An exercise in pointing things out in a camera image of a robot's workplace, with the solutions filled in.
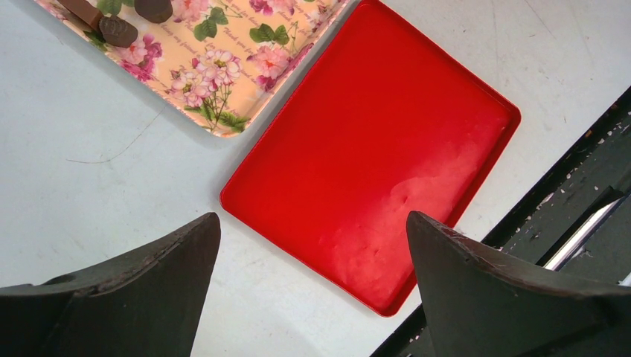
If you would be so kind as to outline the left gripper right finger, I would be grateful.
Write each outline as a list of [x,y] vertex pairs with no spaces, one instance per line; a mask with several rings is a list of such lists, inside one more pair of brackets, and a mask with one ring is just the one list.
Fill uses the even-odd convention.
[[628,356],[630,289],[551,271],[412,211],[406,232],[434,356]]

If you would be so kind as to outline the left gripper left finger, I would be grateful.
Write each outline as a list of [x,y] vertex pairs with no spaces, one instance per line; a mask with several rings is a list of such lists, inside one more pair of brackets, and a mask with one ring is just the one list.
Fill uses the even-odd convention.
[[3,356],[189,356],[220,247],[206,213],[43,284],[1,289]]

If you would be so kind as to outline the floral tray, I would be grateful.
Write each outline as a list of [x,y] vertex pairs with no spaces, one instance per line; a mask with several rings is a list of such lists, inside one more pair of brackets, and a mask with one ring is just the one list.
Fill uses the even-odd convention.
[[340,17],[345,1],[173,1],[145,19],[138,1],[91,1],[98,19],[134,26],[126,48],[109,44],[61,1],[40,6],[204,130],[243,132]]

